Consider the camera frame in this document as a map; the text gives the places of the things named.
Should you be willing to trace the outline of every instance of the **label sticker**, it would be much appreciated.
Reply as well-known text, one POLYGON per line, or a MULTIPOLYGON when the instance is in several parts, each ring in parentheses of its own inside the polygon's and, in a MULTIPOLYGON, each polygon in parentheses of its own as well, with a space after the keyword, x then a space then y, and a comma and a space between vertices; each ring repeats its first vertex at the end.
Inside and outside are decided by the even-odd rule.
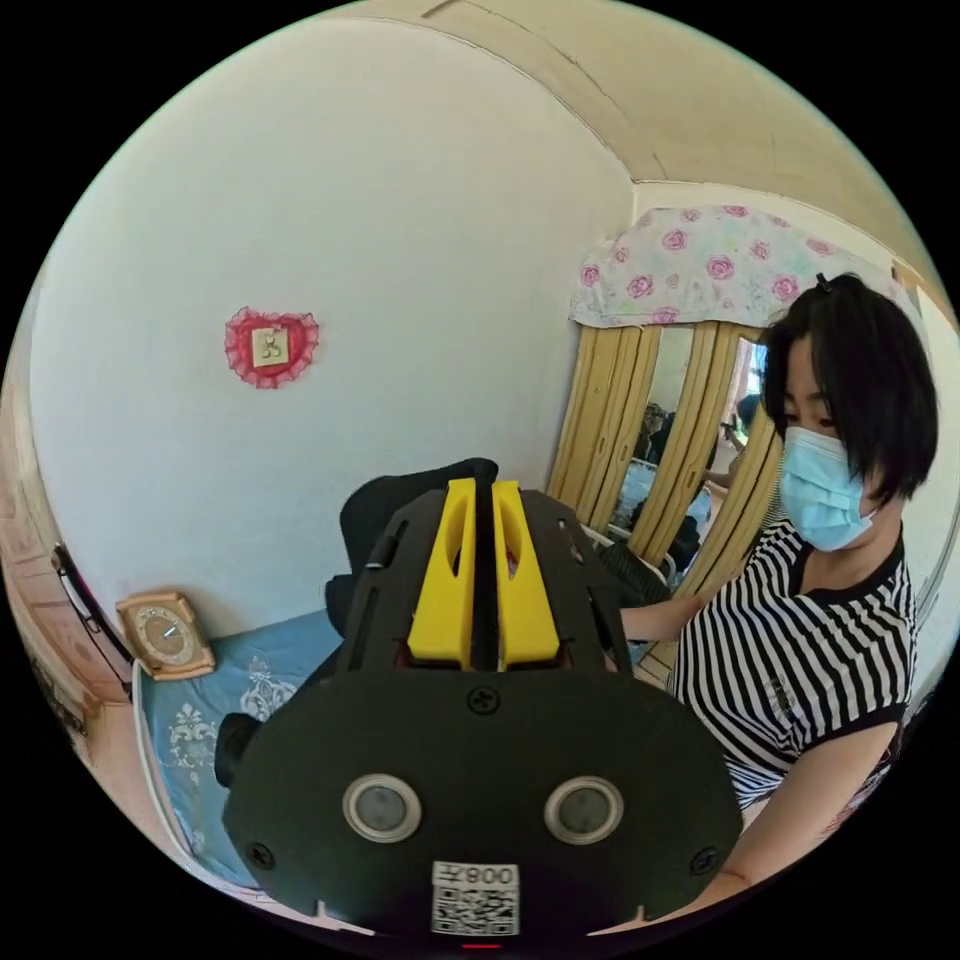
POLYGON ((509 937, 520 933, 520 871, 515 864, 433 864, 433 933, 509 937))

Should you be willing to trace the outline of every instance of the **qr code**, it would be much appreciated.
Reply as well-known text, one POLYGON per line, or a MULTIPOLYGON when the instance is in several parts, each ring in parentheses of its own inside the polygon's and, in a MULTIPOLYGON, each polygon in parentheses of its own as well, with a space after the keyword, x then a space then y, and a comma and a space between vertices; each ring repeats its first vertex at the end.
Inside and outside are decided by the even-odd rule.
POLYGON ((520 932, 519 890, 436 887, 434 933, 458 936, 512 936, 520 932))

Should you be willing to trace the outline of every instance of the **yellow plastic part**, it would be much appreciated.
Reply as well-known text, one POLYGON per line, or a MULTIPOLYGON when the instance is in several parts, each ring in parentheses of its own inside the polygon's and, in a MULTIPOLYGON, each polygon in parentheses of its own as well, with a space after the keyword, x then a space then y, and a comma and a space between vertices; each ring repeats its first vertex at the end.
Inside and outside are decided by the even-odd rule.
POLYGON ((410 630, 415 660, 469 669, 476 556, 476 481, 452 480, 410 630))
POLYGON ((493 527, 497 547, 497 595, 500 604, 500 669, 553 660, 560 638, 530 537, 515 481, 493 485, 493 527), (507 549, 517 568, 510 576, 507 549))

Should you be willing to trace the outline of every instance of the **woman's arm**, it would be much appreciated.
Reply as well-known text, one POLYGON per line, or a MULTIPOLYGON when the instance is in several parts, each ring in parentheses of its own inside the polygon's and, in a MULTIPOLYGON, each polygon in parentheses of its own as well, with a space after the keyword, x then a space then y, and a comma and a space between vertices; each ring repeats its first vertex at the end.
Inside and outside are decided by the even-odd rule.
POLYGON ((623 634, 627 640, 657 643, 661 640, 676 640, 680 631, 720 592, 731 580, 743 573, 746 560, 738 564, 726 580, 714 587, 701 590, 692 597, 652 603, 649 607, 628 607, 620 611, 623 634))
POLYGON ((716 484, 718 487, 721 487, 724 490, 730 489, 730 484, 733 483, 733 474, 732 473, 713 473, 711 470, 707 470, 703 475, 704 480, 709 480, 711 483, 716 484))
MULTIPOLYGON (((672 920, 726 900, 810 853, 829 835, 896 731, 895 723, 884 723, 828 740, 803 754, 743 832, 707 889, 683 909, 649 923, 672 920)), ((630 927, 647 925, 637 920, 630 927)))

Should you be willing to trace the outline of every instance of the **woman's hand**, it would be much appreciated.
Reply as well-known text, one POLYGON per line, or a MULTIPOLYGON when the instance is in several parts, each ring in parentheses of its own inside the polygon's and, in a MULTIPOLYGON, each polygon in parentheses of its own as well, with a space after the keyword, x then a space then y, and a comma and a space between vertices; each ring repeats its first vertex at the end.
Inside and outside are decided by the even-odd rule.
POLYGON ((597 930, 589 934, 589 936, 600 937, 607 933, 624 933, 627 930, 639 930, 641 927, 652 927, 658 923, 676 920, 687 914, 703 910, 705 907, 712 907, 715 903, 720 903, 721 900, 726 900, 728 897, 743 893, 749 886, 750 884, 744 880, 743 877, 721 870, 708 884, 706 890, 704 890, 696 900, 688 903, 685 907, 674 910, 673 913, 668 913, 665 917, 658 917, 656 920, 647 920, 644 908, 640 907, 637 910, 637 916, 633 920, 628 920, 626 923, 621 923, 616 927, 608 927, 606 930, 597 930))

